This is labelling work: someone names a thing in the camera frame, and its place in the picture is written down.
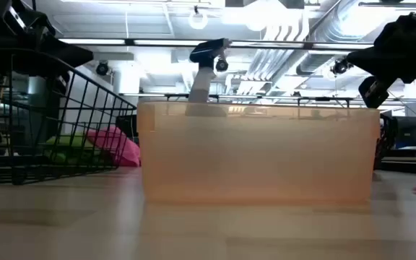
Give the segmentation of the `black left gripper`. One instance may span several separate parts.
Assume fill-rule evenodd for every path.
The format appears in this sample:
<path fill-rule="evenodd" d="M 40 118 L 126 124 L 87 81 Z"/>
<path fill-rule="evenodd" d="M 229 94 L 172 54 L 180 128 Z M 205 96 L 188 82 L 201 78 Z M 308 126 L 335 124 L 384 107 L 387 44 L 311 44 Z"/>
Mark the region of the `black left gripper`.
<path fill-rule="evenodd" d="M 0 48 L 40 51 L 43 69 L 65 69 L 61 61 L 76 68 L 93 60 L 93 52 L 56 38 L 56 30 L 42 12 L 20 0 L 0 0 Z"/>

